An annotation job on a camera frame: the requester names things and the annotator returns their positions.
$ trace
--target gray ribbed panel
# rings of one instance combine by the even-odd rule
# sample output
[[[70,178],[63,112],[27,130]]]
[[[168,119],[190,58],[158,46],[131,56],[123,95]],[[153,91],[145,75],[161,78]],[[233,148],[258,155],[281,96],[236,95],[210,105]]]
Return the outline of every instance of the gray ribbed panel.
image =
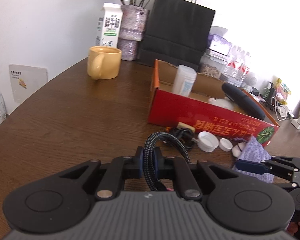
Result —
[[[12,231],[4,240],[293,240],[285,232],[267,236],[234,233],[213,222],[197,202],[175,192],[123,191],[98,202],[80,224],[51,235]]]

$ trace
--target white logo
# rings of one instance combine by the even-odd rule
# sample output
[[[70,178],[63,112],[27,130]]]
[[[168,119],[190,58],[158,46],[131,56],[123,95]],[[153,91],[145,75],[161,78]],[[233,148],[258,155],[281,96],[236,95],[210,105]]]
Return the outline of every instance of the white logo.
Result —
[[[145,197],[145,198],[152,198],[152,197],[153,197],[153,195],[152,195],[152,194],[150,194],[150,193],[147,193],[147,194],[145,194],[145,195],[144,195],[144,197]]]

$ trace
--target purple tissue package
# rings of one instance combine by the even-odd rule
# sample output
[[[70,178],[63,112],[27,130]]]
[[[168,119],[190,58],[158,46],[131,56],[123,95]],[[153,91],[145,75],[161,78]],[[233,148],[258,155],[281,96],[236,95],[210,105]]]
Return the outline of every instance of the purple tissue package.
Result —
[[[232,43],[227,41],[226,39],[222,38],[216,34],[209,34],[208,35],[208,48],[219,52],[223,55],[228,55],[230,49],[232,47]]]

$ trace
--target milk carton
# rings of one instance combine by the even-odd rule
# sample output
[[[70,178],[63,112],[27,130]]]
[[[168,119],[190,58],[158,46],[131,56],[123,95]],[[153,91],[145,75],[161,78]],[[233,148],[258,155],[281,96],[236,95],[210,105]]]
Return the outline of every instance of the milk carton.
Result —
[[[104,3],[98,18],[96,46],[117,47],[122,20],[121,5]]]

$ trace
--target yellow mug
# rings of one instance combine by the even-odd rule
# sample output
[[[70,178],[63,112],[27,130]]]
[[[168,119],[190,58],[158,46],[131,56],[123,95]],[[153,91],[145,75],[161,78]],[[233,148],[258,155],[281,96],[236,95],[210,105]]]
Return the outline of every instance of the yellow mug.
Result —
[[[92,79],[110,79],[119,74],[122,51],[111,47],[94,46],[89,49],[88,75]]]

